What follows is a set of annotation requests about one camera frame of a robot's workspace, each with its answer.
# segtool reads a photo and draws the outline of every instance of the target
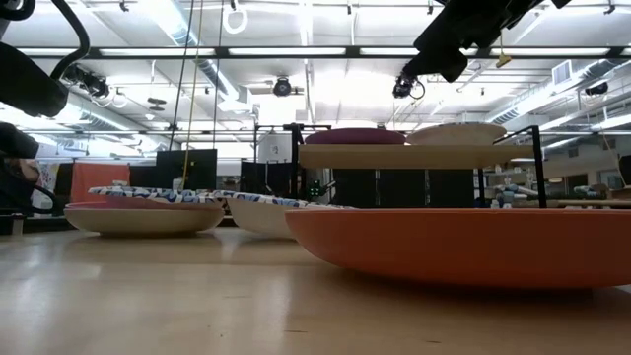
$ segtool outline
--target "blue patterned bowl rim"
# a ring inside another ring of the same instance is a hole
[[[103,186],[92,187],[88,190],[89,193],[104,195],[104,196],[117,196],[117,197],[132,197],[132,198],[145,198],[150,200],[159,200],[161,202],[169,203],[221,203],[222,198],[209,195],[205,190],[203,192],[184,190],[175,191],[169,188],[151,188],[151,187],[127,187],[127,186]]]
[[[295,200],[291,198],[280,198],[268,195],[261,195],[257,193],[246,192],[234,192],[226,190],[215,190],[210,193],[215,198],[235,198],[249,202],[275,204],[281,206],[290,206],[295,208],[308,208],[308,207],[322,207],[322,208],[337,208],[337,209],[353,209],[353,207],[344,207],[336,205],[321,204],[316,202],[308,202],[303,200]]]

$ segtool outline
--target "orange bowl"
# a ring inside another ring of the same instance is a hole
[[[371,274],[507,288],[631,283],[631,211],[293,210],[286,219],[313,255]]]

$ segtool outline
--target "wooden table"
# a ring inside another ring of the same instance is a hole
[[[628,354],[631,293],[421,287],[235,229],[0,239],[0,354]]]

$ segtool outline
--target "white bowl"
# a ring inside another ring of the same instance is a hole
[[[484,122],[460,122],[427,127],[407,136],[413,145],[492,145],[506,134],[501,125]]]
[[[216,227],[224,218],[224,211],[221,209],[67,208],[64,214],[68,222],[80,230],[146,237],[204,231]]]
[[[215,191],[215,197],[225,197],[239,228],[267,238],[294,240],[285,221],[285,211],[292,209],[340,209],[307,201],[232,191]]]

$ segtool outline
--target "bowl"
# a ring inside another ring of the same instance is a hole
[[[104,195],[115,208],[204,210],[223,209],[225,200],[205,192],[175,191],[167,188],[105,186],[92,187],[90,193]]]
[[[235,224],[239,228],[273,239],[295,239],[285,222],[285,211],[343,208],[254,193],[218,190],[214,192],[214,195],[226,198]]]
[[[492,145],[506,128],[484,122],[447,123],[427,127],[407,136],[413,145]]]
[[[311,254],[424,283],[531,289],[631,283],[624,210],[288,211]]]
[[[77,229],[103,235],[188,234],[217,227],[224,218],[222,209],[159,210],[71,207],[66,219]]]
[[[66,209],[112,209],[117,208],[116,204],[103,201],[103,202],[77,202],[77,203],[68,203],[65,207]]]
[[[305,138],[306,144],[404,144],[399,132],[377,128],[339,128],[320,131]]]

